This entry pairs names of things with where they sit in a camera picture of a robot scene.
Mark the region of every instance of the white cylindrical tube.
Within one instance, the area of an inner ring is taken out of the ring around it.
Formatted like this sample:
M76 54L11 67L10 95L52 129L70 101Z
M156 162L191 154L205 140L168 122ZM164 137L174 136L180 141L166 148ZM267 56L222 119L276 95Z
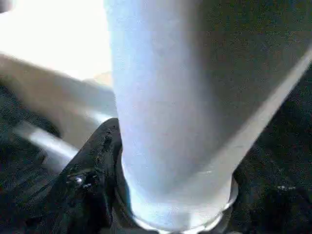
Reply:
M242 19L243 4L214 0L105 6L131 212L165 231L212 223L233 171L308 67L311 35L289 33L298 19L288 11L290 23L265 24L282 9L252 21L261 12Z

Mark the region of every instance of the white plastic part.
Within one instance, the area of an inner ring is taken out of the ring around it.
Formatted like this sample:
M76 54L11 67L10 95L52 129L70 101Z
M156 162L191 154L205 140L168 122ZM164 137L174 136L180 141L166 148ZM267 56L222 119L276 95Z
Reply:
M307 6L250 4L106 1L136 220L169 232L213 222L233 171L310 64Z

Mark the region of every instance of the silver metal rod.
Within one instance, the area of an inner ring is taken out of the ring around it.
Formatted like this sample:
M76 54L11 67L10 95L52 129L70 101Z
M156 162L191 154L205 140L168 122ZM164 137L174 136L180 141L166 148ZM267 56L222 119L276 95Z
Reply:
M45 150L47 157L43 165L56 173L60 173L78 152L74 146L25 121L14 133Z
M311 62L311 6L105 2L129 209L164 231L209 224Z

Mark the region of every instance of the metal pipe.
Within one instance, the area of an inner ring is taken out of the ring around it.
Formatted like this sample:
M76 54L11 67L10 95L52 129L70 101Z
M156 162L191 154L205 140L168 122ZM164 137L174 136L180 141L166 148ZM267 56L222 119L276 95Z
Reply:
M311 62L311 7L267 4L105 1L138 223L213 223L233 171Z
M55 173L61 173L78 153L74 146L25 121L14 129L14 133L45 150L47 157L43 166Z

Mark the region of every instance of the white pipe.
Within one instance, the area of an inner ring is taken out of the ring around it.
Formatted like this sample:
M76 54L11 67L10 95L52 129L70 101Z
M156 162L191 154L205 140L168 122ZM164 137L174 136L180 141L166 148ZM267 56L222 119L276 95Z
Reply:
M106 1L136 220L182 231L218 218L233 171L311 62L309 17L291 7L248 21L244 5L214 0Z

